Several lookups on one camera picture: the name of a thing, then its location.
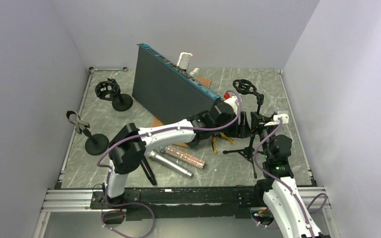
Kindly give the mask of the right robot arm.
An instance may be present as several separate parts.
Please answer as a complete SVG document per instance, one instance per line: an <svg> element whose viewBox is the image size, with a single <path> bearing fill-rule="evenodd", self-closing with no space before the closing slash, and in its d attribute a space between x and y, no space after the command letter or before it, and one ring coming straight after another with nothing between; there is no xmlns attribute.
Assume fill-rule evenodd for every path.
<svg viewBox="0 0 381 238"><path fill-rule="evenodd" d="M288 162L292 139L277 134L288 119L287 114L278 112L268 118L258 115L254 120L260 144L253 162L264 175L255 185L254 201L268 208L283 237L322 238L324 234L302 201Z"/></svg>

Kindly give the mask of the black condenser microphone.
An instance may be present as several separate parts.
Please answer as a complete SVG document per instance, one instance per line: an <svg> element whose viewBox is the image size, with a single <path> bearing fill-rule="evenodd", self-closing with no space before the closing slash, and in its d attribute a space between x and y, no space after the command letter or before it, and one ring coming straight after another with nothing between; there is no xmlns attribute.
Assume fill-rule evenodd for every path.
<svg viewBox="0 0 381 238"><path fill-rule="evenodd" d="M147 159L145 157L142 157L141 159L141 162L140 162L140 166L141 168L143 169L143 172L144 174L146 175L147 179L150 181L150 183L153 185L153 186L156 186L157 185L157 181L156 181L156 178L155 178L155 175L147 161Z"/></svg>

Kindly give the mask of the shock mount desk stand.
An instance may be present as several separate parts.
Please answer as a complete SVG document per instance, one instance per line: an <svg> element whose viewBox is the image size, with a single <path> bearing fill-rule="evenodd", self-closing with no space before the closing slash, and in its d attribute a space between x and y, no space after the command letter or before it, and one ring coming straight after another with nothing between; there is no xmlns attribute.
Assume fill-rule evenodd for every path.
<svg viewBox="0 0 381 238"><path fill-rule="evenodd" d="M121 88L114 78L107 78L106 81L99 82L95 87L95 93L99 99L112 102L113 109L118 112L127 111L133 105L132 97L121 92Z"/></svg>

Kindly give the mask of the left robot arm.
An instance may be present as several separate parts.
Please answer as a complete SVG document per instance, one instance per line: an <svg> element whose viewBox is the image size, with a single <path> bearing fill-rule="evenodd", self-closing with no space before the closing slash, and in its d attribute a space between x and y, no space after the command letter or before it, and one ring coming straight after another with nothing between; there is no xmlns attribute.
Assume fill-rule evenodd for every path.
<svg viewBox="0 0 381 238"><path fill-rule="evenodd" d="M124 126L116 141L102 154L98 167L105 156L110 163L104 183L103 202L110 208L125 205L123 196L128 175L135 171L151 151L177 143L194 143L208 139L216 132L225 132L237 121L242 109L238 96L220 101L209 111L203 111L179 122L158 127L136 127L134 123Z"/></svg>

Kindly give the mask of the rhinestone microphone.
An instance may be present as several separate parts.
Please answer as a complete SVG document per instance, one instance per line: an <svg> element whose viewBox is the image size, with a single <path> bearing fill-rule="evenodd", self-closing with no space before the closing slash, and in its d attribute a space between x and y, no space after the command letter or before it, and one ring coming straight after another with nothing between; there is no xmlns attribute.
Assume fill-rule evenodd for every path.
<svg viewBox="0 0 381 238"><path fill-rule="evenodd" d="M192 165L196 168L203 169L205 166L205 161L191 155L185 151L182 151L174 146L163 146L160 148L161 152L167 155L170 155L180 161L183 161L189 165Z"/></svg>

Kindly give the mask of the black tripod shock mount stand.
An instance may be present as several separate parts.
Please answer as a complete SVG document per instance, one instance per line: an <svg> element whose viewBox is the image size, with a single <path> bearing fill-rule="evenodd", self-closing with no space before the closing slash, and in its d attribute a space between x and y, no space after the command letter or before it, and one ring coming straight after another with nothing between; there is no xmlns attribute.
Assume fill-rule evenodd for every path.
<svg viewBox="0 0 381 238"><path fill-rule="evenodd" d="M254 173L254 178L257 178L257 173L254 165L253 156L254 152L254 139L258 131L258 122L255 121L255 116L260 115L260 108L264 102L264 95L257 91L255 85L247 79L236 79L233 81L233 87L241 95L254 95L256 97L257 110L250 112L251 123L248 123L246 112L242 112L240 115L240 121L235 125L234 135L237 138L250 137L249 145L243 149L237 150L224 150L223 154L237 153L241 155L245 160L251 163Z"/></svg>

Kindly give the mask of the clip desk mic stand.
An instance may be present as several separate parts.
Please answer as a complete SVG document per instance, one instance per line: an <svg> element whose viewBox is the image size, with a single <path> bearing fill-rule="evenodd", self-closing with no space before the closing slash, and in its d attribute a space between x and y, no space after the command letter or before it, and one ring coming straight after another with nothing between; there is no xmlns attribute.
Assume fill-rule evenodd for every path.
<svg viewBox="0 0 381 238"><path fill-rule="evenodd" d="M68 110L65 114L65 118L69 123L74 125L76 133L83 134L87 137L84 148L89 155L101 155L108 149L109 140L107 136L103 134L92 134L89 130L90 124L83 121L78 112Z"/></svg>

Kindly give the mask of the silver microphone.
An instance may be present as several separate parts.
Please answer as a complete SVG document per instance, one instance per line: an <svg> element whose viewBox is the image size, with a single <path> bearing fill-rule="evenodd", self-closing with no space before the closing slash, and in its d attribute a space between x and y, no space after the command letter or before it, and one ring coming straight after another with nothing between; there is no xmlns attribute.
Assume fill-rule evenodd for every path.
<svg viewBox="0 0 381 238"><path fill-rule="evenodd" d="M161 152L158 152L157 150L147 151L145 154L150 160L155 161L180 175L186 176L188 178L193 177L193 173L190 170L168 159L166 156L164 156Z"/></svg>

